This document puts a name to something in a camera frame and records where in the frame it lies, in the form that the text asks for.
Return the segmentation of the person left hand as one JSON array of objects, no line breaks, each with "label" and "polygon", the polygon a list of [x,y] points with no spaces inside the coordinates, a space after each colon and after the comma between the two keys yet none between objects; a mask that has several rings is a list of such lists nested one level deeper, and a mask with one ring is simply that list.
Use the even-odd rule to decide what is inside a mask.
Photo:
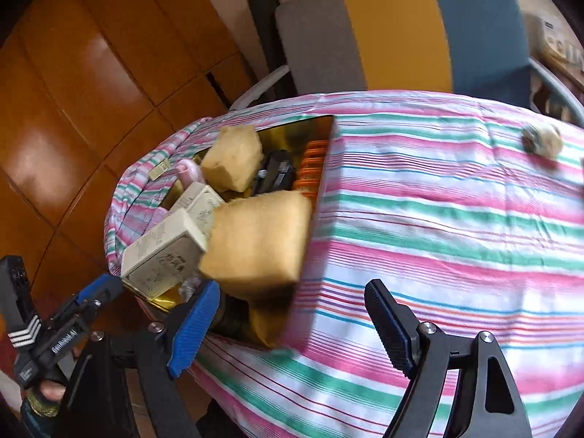
[{"label": "person left hand", "polygon": [[45,380],[39,385],[39,391],[50,402],[61,402],[66,387],[62,384]]}]

